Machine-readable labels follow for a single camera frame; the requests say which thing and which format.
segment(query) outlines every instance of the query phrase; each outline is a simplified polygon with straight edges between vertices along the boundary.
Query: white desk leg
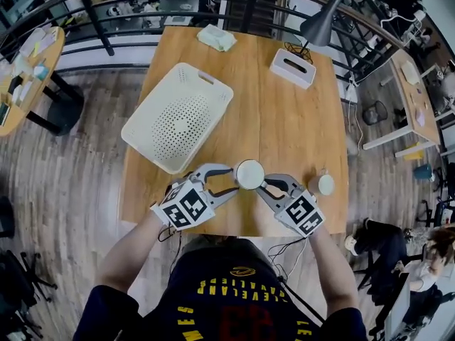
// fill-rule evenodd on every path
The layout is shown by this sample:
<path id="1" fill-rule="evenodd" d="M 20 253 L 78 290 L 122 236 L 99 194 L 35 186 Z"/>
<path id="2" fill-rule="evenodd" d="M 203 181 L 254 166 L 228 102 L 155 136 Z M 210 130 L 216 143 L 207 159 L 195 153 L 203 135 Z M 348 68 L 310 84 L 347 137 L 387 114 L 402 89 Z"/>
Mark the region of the white desk leg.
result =
<path id="1" fill-rule="evenodd" d="M 426 70 L 425 72 L 423 72 L 423 73 L 420 75 L 420 77 L 421 77 L 421 78 L 426 77 L 426 76 L 427 76 L 432 70 L 434 70 L 434 69 L 436 69 L 436 65 L 431 66 L 428 70 Z"/>
<path id="2" fill-rule="evenodd" d="M 384 80 L 382 80 L 380 82 L 380 85 L 384 87 L 387 83 L 389 83 L 392 80 L 393 80 L 393 75 L 390 75 L 390 76 L 386 77 Z"/>
<path id="3" fill-rule="evenodd" d="M 451 149 L 449 151 L 445 151 L 445 152 L 441 153 L 441 156 L 450 156 L 453 153 L 455 153 L 455 149 Z"/>
<path id="4" fill-rule="evenodd" d="M 453 112 L 451 109 L 449 109 L 448 111 L 444 112 L 443 114 L 440 114 L 439 116 L 437 116 L 436 121 L 439 121 L 439 120 L 443 119 L 444 117 L 449 116 L 450 114 L 455 114 L 455 112 Z"/>
<path id="5" fill-rule="evenodd" d="M 380 138 L 377 138 L 375 140 L 372 140 L 372 141 L 369 141 L 369 142 L 363 144 L 363 150 L 367 151 L 368 149 L 375 148 L 376 146 L 379 146 L 379 145 L 383 145 L 383 144 L 387 143 L 388 141 L 398 139 L 399 137 L 409 134 L 411 132 L 412 132 L 412 130 L 409 127 L 409 125 L 405 126 L 404 128 L 395 130 L 395 131 L 391 132 L 390 134 L 386 134 L 384 136 L 381 136 Z"/>
<path id="6" fill-rule="evenodd" d="M 419 145 L 413 146 L 412 148 L 409 148 L 409 149 L 406 149 L 406 150 L 403 150 L 403 151 L 398 151 L 397 153 L 395 153 L 395 158 L 399 158 L 401 156 L 406 156 L 408 154 L 416 153 L 416 152 L 421 151 L 423 149 L 431 148 L 432 146 L 434 146 L 434 143 L 432 141 L 427 141 L 427 142 L 425 142 L 423 144 L 419 144 Z"/>

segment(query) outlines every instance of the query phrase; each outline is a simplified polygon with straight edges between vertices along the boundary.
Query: metal railing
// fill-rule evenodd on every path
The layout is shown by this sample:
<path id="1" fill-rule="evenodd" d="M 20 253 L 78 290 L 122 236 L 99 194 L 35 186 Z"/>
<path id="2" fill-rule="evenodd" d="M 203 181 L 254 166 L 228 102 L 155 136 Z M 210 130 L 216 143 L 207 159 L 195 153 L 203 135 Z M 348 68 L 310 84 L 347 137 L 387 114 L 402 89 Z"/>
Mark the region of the metal railing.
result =
<path id="1" fill-rule="evenodd" d="M 116 48 L 123 47 L 134 47 L 134 46 L 151 46 L 156 45 L 156 43 L 122 43 L 122 44 L 112 44 L 109 40 L 112 36 L 124 36 L 124 35 L 137 35 L 137 34 L 151 34 L 151 35 L 161 35 L 164 31 L 164 27 L 160 28 L 128 28 L 128 29 L 109 29 L 107 26 L 111 23 L 115 23 L 118 20 L 122 19 L 136 19 L 136 18 L 146 18 L 152 16 L 167 17 L 167 16 L 182 16 L 182 17 L 196 17 L 200 20 L 210 20 L 210 19 L 223 19 L 224 22 L 237 21 L 238 22 L 238 31 L 243 33 L 251 33 L 251 30 L 255 28 L 269 28 L 270 30 L 276 30 L 279 32 L 287 32 L 294 34 L 295 36 L 301 36 L 300 31 L 292 28 L 288 28 L 284 25 L 283 18 L 279 19 L 277 23 L 271 22 L 267 23 L 264 21 L 255 20 L 255 12 L 263 9 L 269 9 L 271 11 L 276 11 L 280 13 L 279 16 L 297 16 L 299 18 L 307 19 L 309 16 L 305 13 L 298 12 L 292 9 L 289 9 L 286 4 L 277 4 L 271 3 L 264 0 L 224 0 L 230 2 L 230 5 L 233 6 L 234 3 L 237 5 L 243 6 L 243 12 L 241 15 L 234 15 L 231 11 L 226 11 L 225 13 L 216 13 L 216 12 L 200 12 L 200 11 L 152 11 L 152 12 L 138 12 L 131 13 L 128 15 L 118 15 L 118 16 L 106 16 L 100 15 L 97 10 L 100 10 L 101 7 L 106 6 L 115 6 L 119 3 L 133 3 L 135 1 L 146 1 L 146 0 L 109 0 L 102 1 L 94 4 L 92 0 L 81 0 L 83 7 L 78 9 L 73 9 L 59 16 L 55 16 L 52 19 L 47 21 L 38 22 L 37 24 L 31 23 L 35 21 L 39 16 L 43 14 L 47 15 L 50 13 L 49 9 L 57 6 L 58 4 L 65 3 L 68 0 L 50 0 L 39 6 L 34 11 L 30 12 L 29 15 L 24 16 L 22 19 L 17 21 L 12 27 L 10 27 L 4 35 L 0 38 L 0 41 L 4 41 L 7 36 L 11 41 L 5 44 L 0 48 L 0 53 L 4 58 L 11 60 L 13 56 L 17 53 L 21 44 L 27 39 L 28 35 L 36 28 L 44 26 L 46 24 L 52 23 L 56 24 L 58 21 L 64 18 L 70 18 L 75 14 L 85 12 L 89 18 L 87 21 L 82 21 L 74 25 L 65 26 L 64 30 L 66 33 L 69 33 L 69 39 L 67 39 L 67 45 L 80 42 L 83 40 L 89 39 L 99 39 L 101 45 L 90 46 L 85 48 L 77 48 L 63 54 L 73 54 L 79 53 L 87 50 L 95 50 L 104 48 L 109 55 L 115 54 Z M 328 0 L 310 0 L 316 2 L 317 4 L 324 5 Z M 373 13 L 378 15 L 378 20 L 383 19 L 382 12 L 375 5 L 373 0 L 365 0 L 365 3 L 370 7 Z M 341 4 L 337 8 L 336 12 L 336 22 L 333 24 L 333 30 L 337 32 L 340 37 L 340 45 L 330 43 L 328 46 L 346 56 L 346 63 L 333 60 L 333 64 L 343 69 L 347 70 L 347 73 L 343 76 L 337 75 L 337 78 L 348 81 L 351 73 L 355 76 L 356 79 L 361 79 L 365 77 L 366 74 L 379 67 L 385 59 L 387 59 L 391 54 L 393 54 L 397 49 L 403 48 L 402 42 L 399 38 L 394 35 L 393 30 L 391 33 L 381 28 L 376 22 L 372 19 L 367 18 L 363 15 L 361 9 L 354 9 L 352 7 Z M 23 31 L 23 27 L 30 27 L 24 33 L 18 33 Z M 74 39 L 71 39 L 73 32 L 80 30 L 84 27 L 92 27 L 87 33 L 79 34 L 80 36 Z M 377 35 L 382 41 L 382 45 L 379 48 L 370 48 L 366 36 L 368 34 Z"/>

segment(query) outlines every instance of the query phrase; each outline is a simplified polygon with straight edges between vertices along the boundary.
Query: small white cup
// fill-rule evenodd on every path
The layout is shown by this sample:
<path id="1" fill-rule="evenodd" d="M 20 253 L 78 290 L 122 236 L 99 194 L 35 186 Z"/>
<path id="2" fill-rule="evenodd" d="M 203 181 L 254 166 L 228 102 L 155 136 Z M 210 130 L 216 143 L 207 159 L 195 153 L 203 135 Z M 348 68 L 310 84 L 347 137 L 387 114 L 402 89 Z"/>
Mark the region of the small white cup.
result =
<path id="1" fill-rule="evenodd" d="M 308 190 L 314 195 L 329 196 L 335 190 L 335 181 L 326 169 L 313 177 L 308 183 Z"/>
<path id="2" fill-rule="evenodd" d="M 264 182 L 265 172 L 261 163 L 247 159 L 235 165 L 232 177 L 244 190 L 255 190 Z"/>

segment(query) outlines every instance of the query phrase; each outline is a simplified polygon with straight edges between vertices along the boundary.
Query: wooden table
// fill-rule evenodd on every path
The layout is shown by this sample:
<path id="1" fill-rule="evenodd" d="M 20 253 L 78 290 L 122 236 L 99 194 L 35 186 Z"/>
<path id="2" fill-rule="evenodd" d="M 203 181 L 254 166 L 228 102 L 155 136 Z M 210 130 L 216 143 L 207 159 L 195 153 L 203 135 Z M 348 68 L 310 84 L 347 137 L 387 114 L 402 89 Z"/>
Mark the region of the wooden table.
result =
<path id="1" fill-rule="evenodd" d="M 409 133 L 416 133 L 418 136 L 421 136 L 427 141 L 423 144 L 395 153 L 396 158 L 415 153 L 441 143 L 432 104 L 429 100 L 428 92 L 423 83 L 423 79 L 420 78 L 420 82 L 416 85 L 411 85 L 408 81 L 406 81 L 405 75 L 401 69 L 402 65 L 405 64 L 406 61 L 410 61 L 414 65 L 416 72 L 419 72 L 412 57 L 405 51 L 399 50 L 392 56 L 391 59 L 392 75 L 383 80 L 381 85 L 385 85 L 393 79 L 395 79 L 398 83 L 398 89 L 406 111 L 407 125 L 393 131 L 392 133 L 381 136 L 376 140 L 363 144 L 363 148 L 365 150 L 375 148 L 376 146 L 385 144 Z M 420 126 L 416 119 L 416 112 L 418 109 L 421 109 L 425 116 L 425 123 L 423 126 Z"/>
<path id="2" fill-rule="evenodd" d="M 59 27 L 55 27 L 54 29 L 58 30 L 56 41 L 36 57 L 33 56 L 33 53 L 28 57 L 28 64 L 31 67 L 43 63 L 49 69 L 45 79 L 40 81 L 38 79 L 33 79 L 33 77 L 29 77 L 24 73 L 20 74 L 23 78 L 22 85 L 29 80 L 33 80 L 32 86 L 20 106 L 11 104 L 12 95 L 8 93 L 12 76 L 9 75 L 5 77 L 1 83 L 0 92 L 2 93 L 2 96 L 6 98 L 6 103 L 11 104 L 11 108 L 4 125 L 0 126 L 0 136 L 9 135 L 25 118 L 56 135 L 68 133 L 71 127 L 78 121 L 80 113 L 82 112 L 84 100 L 80 92 L 76 92 L 54 72 L 55 66 L 62 54 L 63 46 L 65 45 L 65 32 L 63 29 Z M 51 80 L 66 93 L 67 97 L 62 97 L 60 94 L 55 93 L 47 87 Z M 49 109 L 48 120 L 31 111 L 39 103 L 41 97 L 43 97 L 43 93 L 54 101 L 53 106 Z"/>
<path id="3" fill-rule="evenodd" d="M 303 90 L 269 70 L 281 42 L 235 33 L 237 43 L 225 53 L 200 43 L 198 28 L 167 27 L 150 64 L 139 103 L 179 62 L 230 86 L 234 97 L 212 134 L 189 165 L 258 160 L 266 173 L 287 173 L 302 183 L 326 168 L 334 193 L 318 203 L 331 233 L 345 232 L 348 165 L 341 101 L 329 57 L 311 52 L 317 67 L 314 83 Z M 119 200 L 120 219 L 138 222 L 153 201 L 163 198 L 172 176 L 127 149 Z M 209 183 L 213 191 L 232 187 L 229 175 Z M 237 236 L 296 236 L 273 218 L 254 191 L 241 190 L 193 232 Z"/>

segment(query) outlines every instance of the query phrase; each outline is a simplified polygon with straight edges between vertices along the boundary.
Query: navy t-shirt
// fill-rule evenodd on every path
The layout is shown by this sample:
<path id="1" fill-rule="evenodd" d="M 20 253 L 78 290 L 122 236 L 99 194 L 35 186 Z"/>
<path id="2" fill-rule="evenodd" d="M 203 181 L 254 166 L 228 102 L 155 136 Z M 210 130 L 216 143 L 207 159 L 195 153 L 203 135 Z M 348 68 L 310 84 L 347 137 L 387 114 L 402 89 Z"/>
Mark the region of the navy t-shirt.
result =
<path id="1" fill-rule="evenodd" d="M 269 264 L 224 248 L 184 254 L 158 306 L 108 286 L 92 289 L 74 340 L 366 341 L 360 311 L 340 310 L 319 327 L 291 301 Z"/>

